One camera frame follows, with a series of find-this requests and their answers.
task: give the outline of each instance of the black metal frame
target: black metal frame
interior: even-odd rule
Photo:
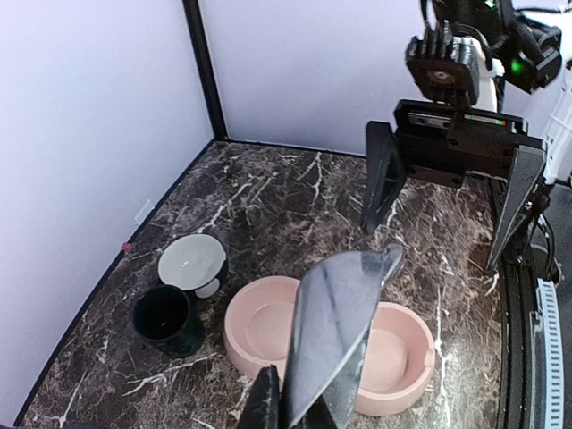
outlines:
[[[447,105],[400,100],[395,134],[386,122],[366,128],[367,186],[361,226],[372,233],[400,193],[405,177],[458,188],[466,173],[505,178],[509,187],[495,224],[487,270],[496,266],[510,240],[512,259],[528,245],[528,225],[548,206],[541,179],[542,141],[527,135],[522,118]]]
[[[228,138],[228,133],[198,0],[182,0],[182,3],[189,26],[190,40],[197,60],[198,75],[205,94],[206,109],[213,126],[214,138],[224,140]]]
[[[492,215],[501,215],[506,186],[489,180]],[[530,315],[538,309],[536,272],[530,247],[521,264],[513,261],[510,248],[501,258],[499,269],[502,356],[500,399],[496,429],[528,429],[533,400],[533,333]]]

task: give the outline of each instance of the pink bowl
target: pink bowl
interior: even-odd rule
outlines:
[[[372,322],[356,412],[390,416],[406,410],[421,398],[434,369],[435,345],[425,322],[408,308],[381,302]]]
[[[244,375],[255,379],[261,368],[276,365],[283,378],[299,285],[290,277],[263,277],[232,299],[224,317],[224,347]]]

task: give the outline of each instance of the white wall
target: white wall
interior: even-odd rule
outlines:
[[[545,4],[554,5],[554,0],[544,0]],[[546,13],[529,13],[532,19],[544,22],[549,25],[555,25],[562,29],[562,45],[560,52],[564,60],[572,59],[572,13],[566,14],[546,14]],[[533,136],[542,137],[544,128],[552,112],[552,107],[561,94],[561,82],[563,81],[563,73],[556,78],[552,84],[546,89],[539,89],[531,96],[514,88],[507,86],[507,105],[506,111],[512,114],[525,117],[529,122],[529,133]],[[569,148],[564,162],[559,170],[559,177],[567,179],[572,171],[572,147]]]
[[[422,99],[404,64],[409,40],[423,30],[417,0],[203,0],[201,6],[233,139],[363,154],[367,121],[392,122],[399,99]],[[514,92],[507,112],[523,112],[542,131],[545,106]]]
[[[212,138],[181,0],[0,3],[0,423]]]

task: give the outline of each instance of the dark green cup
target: dark green cup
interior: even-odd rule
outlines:
[[[170,358],[195,354],[205,340],[205,327],[189,297],[175,286],[148,290],[133,308],[135,330]]]

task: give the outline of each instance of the marble countertop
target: marble countertop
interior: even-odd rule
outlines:
[[[485,183],[462,189],[408,181],[372,236],[358,228],[363,158],[214,143],[159,208],[80,319],[39,387],[25,427],[234,428],[251,381],[224,353],[224,311],[266,275],[301,279],[348,249],[407,252],[383,299],[416,311],[436,340],[433,381],[397,416],[355,416],[355,429],[489,428],[498,409],[501,303],[482,272],[492,222]],[[173,240],[206,232],[228,248],[227,284],[198,305],[208,335],[196,356],[170,360],[135,334],[130,312],[156,281]]]

